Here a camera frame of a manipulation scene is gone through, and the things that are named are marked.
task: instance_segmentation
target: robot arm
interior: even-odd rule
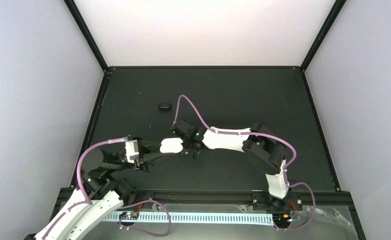
[[[135,200],[134,186],[126,179],[116,181],[111,173],[132,167],[136,171],[148,173],[149,164],[157,164],[175,154],[192,152],[196,159],[201,150],[228,149],[243,152],[265,173],[269,194],[280,200],[286,197],[289,190],[284,170],[286,147],[275,140],[257,135],[256,133],[270,133],[261,124],[240,130],[215,127],[206,129],[195,128],[186,121],[179,120],[171,130],[178,137],[165,138],[161,143],[135,137],[126,141],[124,151],[117,154],[99,148],[91,150],[82,163],[81,174],[85,192],[92,204],[85,202],[81,190],[75,189],[52,221],[29,239],[82,239],[110,212]]]
[[[256,135],[271,134],[271,131],[261,124],[239,130],[211,129],[214,131],[205,127],[195,128],[184,120],[178,120],[171,128],[183,141],[184,150],[194,151],[194,158],[198,157],[202,149],[228,149],[246,153],[251,162],[265,173],[269,194],[279,199],[285,198],[289,190],[284,170],[287,149],[276,140]]]

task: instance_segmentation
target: black table surface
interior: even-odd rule
[[[125,136],[160,142],[170,131],[178,96],[187,95],[206,123],[222,129],[264,124],[291,143],[297,158],[288,167],[290,183],[305,182],[314,191],[335,191],[331,168],[308,90],[298,67],[116,67],[102,102],[91,144]],[[172,103],[160,111],[159,102]],[[202,124],[186,101],[179,118]],[[122,151],[123,143],[102,148]],[[116,172],[138,189],[252,191],[267,190],[265,175],[242,152],[202,151],[197,159],[176,155],[150,166],[149,173]],[[301,186],[297,191],[305,191]]]

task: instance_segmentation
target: black metal frame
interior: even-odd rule
[[[108,67],[106,61],[104,60],[99,48],[97,47],[97,44],[92,37],[90,30],[88,29],[87,25],[85,24],[85,21],[80,14],[77,5],[75,4],[74,0],[64,0],[65,4],[67,5],[70,13],[72,14],[73,18],[76,21],[76,24],[78,25],[80,31],[82,32],[85,40],[87,41],[89,47],[91,48],[95,58],[97,59],[101,69],[104,72],[103,79],[101,82],[100,89],[98,91],[98,95],[94,104],[94,108],[91,114],[91,118],[89,120],[89,124],[84,136],[84,140],[82,143],[82,147],[80,150],[81,155],[89,146],[91,143],[91,138],[93,135],[94,127],[97,122],[97,118],[102,106],[102,102],[104,99],[104,96],[106,94],[109,81],[110,81],[110,74],[112,74],[112,70],[114,68],[153,68],[152,66],[139,66],[139,67],[127,67],[127,66],[111,66]],[[326,151],[327,158],[329,161],[330,166],[330,172],[331,172],[331,178],[334,179],[335,183],[335,192],[314,192],[315,195],[315,203],[318,206],[348,206],[351,218],[353,220],[353,224],[355,226],[357,237],[360,240],[365,240],[365,234],[363,232],[358,214],[356,212],[355,205],[353,203],[352,196],[350,195],[350,192],[346,191],[340,191],[340,183],[337,178],[337,174],[334,168],[334,164],[331,159],[331,155],[328,149],[328,145],[325,140],[324,132],[322,130],[321,123],[318,118],[318,113],[315,108],[315,104],[310,92],[310,88],[305,76],[305,71],[308,68],[310,62],[314,58],[316,52],[318,51],[321,43],[323,42],[326,34],[330,30],[332,24],[334,23],[335,19],[337,18],[339,12],[341,11],[344,3],[346,0],[336,0],[331,11],[329,12],[325,22],[323,23],[319,33],[317,34],[312,46],[310,47],[306,57],[303,60],[303,63],[300,66],[300,72],[302,74],[302,77],[304,79],[306,90],[309,94],[310,102],[313,108],[313,111],[315,113],[316,117],[316,124],[319,128],[323,147]],[[170,66],[162,66],[161,68],[172,68]],[[216,66],[205,66],[204,68],[215,68]],[[259,66],[244,66],[245,68],[259,68]],[[298,68],[297,66],[270,66],[271,68]],[[60,193],[58,195],[56,204],[54,206],[51,219],[58,213],[60,210],[62,204],[66,202],[69,197],[72,195],[73,186],[76,184],[76,172],[74,172],[70,187],[68,188],[62,188],[60,190]],[[181,203],[181,204],[239,204],[239,205],[253,205],[256,209],[261,210],[262,206],[253,204],[253,199],[258,198],[257,196],[258,192],[224,192],[224,191],[209,191],[209,192],[202,192],[202,191],[164,191],[164,190],[138,190],[138,194],[141,196],[150,196],[154,200],[157,200],[161,203]],[[312,205],[312,198],[309,192],[295,192],[293,193],[297,198],[302,200],[304,205]]]
[[[94,40],[93,36],[91,35],[90,30],[88,29],[87,24],[84,21],[84,18],[82,17],[81,13],[78,10],[78,6],[76,5],[74,0],[64,0],[64,3],[66,4],[67,8],[70,11],[70,14],[72,14],[73,18],[75,19],[75,22],[77,26],[79,27],[80,31],[82,32],[83,37],[85,38],[86,42],[88,43],[89,47],[91,48],[92,53],[94,54],[95,58],[98,61],[98,64],[100,64],[101,69],[103,72],[107,71],[109,66],[107,65],[106,61],[103,58],[102,53],[99,50],[99,47],[96,44],[96,41]]]
[[[306,69],[308,69],[309,64],[311,63],[312,59],[314,58],[316,52],[318,51],[319,47],[321,46],[321,43],[324,41],[325,36],[327,35],[328,31],[331,29],[331,26],[333,25],[334,21],[336,20],[337,16],[339,15],[339,13],[345,3],[346,3],[346,0],[336,0],[335,1],[334,5],[331,8],[331,11],[328,13],[328,16],[325,19],[325,22],[323,23],[315,40],[313,41],[312,46],[310,47],[309,51],[307,52],[307,55],[304,58],[303,63],[300,66],[300,68],[303,72],[306,71]]]

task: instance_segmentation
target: black frame edge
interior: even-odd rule
[[[351,220],[353,221],[354,229],[356,229],[357,239],[358,240],[367,240],[365,236],[364,229],[361,225],[361,220],[359,219],[358,212],[356,210],[350,211]]]
[[[299,69],[299,66],[238,66],[238,65],[193,65],[193,66],[173,66],[173,65],[164,65],[164,66],[110,66],[114,69]]]
[[[66,4],[67,8],[70,11],[70,14],[72,14],[73,19],[75,19],[75,22],[77,26],[79,27],[80,31],[82,32],[83,37],[85,38],[86,42],[89,45],[89,48],[91,48],[92,53],[94,54],[95,58],[98,61],[98,64],[100,64],[100,67],[103,71],[108,70],[108,66],[106,61],[103,58],[102,53],[100,52],[99,47],[96,44],[96,41],[94,40],[93,36],[91,35],[90,30],[88,29],[87,24],[84,21],[84,18],[82,17],[81,13],[78,10],[78,6],[76,5],[74,0],[64,0],[64,3]]]
[[[323,148],[325,149],[326,158],[328,159],[330,172],[331,172],[331,178],[332,178],[332,181],[334,182],[335,190],[340,191],[340,189],[341,189],[340,182],[337,177],[336,168],[334,167],[334,163],[331,158],[330,149],[328,148],[328,144],[325,139],[324,130],[322,129],[321,121],[319,120],[318,112],[316,110],[314,99],[312,97],[312,93],[311,93],[311,89],[309,87],[308,79],[306,78],[305,71],[303,71],[302,69],[300,69],[300,71],[301,71],[301,76],[303,77],[304,86],[306,87],[306,91],[309,96],[309,100],[310,100],[310,104],[312,106],[313,114],[316,119],[317,128],[319,129],[320,138],[322,139]]]
[[[94,108],[92,109],[91,117],[89,118],[88,127],[86,128],[85,136],[83,137],[82,147],[79,151],[78,160],[81,157],[81,155],[85,152],[86,149],[90,147],[91,144],[91,138],[93,137],[94,127],[97,123],[97,118],[99,117],[100,110],[102,108],[102,103],[104,100],[104,97],[107,92],[107,88],[109,86],[110,78],[111,78],[111,71],[105,71],[103,78],[101,80],[101,85],[98,90],[97,98],[95,99]],[[78,165],[78,160],[76,161],[76,165],[73,171],[72,179],[70,181],[70,185],[76,185],[77,179],[76,179],[76,169]]]
[[[329,11],[328,16],[326,16],[325,22],[323,23],[315,40],[313,41],[312,46],[310,47],[309,51],[307,52],[306,57],[303,60],[303,63],[300,65],[300,68],[303,71],[306,71],[306,69],[308,69],[309,64],[311,63],[312,59],[314,58],[316,52],[318,51],[319,47],[321,46],[322,42],[324,41],[325,36],[327,35],[328,31],[331,29],[331,26],[333,25],[334,21],[336,20],[337,16],[339,15],[339,13],[345,3],[346,3],[346,0],[336,0],[335,1],[334,5],[331,8],[331,11]]]

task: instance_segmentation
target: gray wall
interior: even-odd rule
[[[367,239],[391,239],[391,0],[347,1],[306,73]]]
[[[0,0],[0,239],[48,223],[101,79],[63,1]]]

